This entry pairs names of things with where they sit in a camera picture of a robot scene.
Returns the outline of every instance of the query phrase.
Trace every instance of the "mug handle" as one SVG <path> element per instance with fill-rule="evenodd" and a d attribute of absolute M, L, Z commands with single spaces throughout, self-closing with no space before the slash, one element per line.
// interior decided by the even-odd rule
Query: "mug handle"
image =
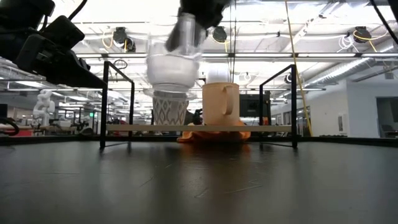
<path fill-rule="evenodd" d="M 226 109 L 224 115 L 231 115 L 234 110 L 233 87 L 228 85 L 224 86 L 223 93 L 226 94 Z"/>

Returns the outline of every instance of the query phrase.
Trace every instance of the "patterned cup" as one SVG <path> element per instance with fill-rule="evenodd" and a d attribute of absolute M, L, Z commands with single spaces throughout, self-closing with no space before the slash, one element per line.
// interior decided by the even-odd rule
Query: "patterned cup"
<path fill-rule="evenodd" d="M 186 94 L 155 91 L 154 121 L 156 125 L 183 125 L 188 108 Z"/>

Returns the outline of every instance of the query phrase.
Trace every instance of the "white robot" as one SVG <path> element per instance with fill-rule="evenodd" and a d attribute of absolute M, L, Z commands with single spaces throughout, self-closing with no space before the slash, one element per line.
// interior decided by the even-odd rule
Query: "white robot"
<path fill-rule="evenodd" d="M 33 116 L 35 119 L 42 118 L 42 126 L 49 125 L 50 113 L 54 113 L 55 111 L 55 103 L 50 100 L 52 95 L 51 91 L 40 91 L 40 94 L 37 95 L 37 103 L 33 109 Z"/>

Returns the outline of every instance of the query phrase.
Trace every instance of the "dark table surface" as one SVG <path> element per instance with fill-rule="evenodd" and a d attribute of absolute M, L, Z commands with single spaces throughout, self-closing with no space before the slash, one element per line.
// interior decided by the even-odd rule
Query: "dark table surface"
<path fill-rule="evenodd" d="M 0 223 L 397 223 L 398 149 L 0 147 Z"/>

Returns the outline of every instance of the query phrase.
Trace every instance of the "orange mug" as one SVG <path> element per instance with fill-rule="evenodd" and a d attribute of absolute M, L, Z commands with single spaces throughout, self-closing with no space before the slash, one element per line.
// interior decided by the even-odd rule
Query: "orange mug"
<path fill-rule="evenodd" d="M 203 121 L 206 125 L 234 126 L 239 123 L 239 85 L 203 85 Z"/>

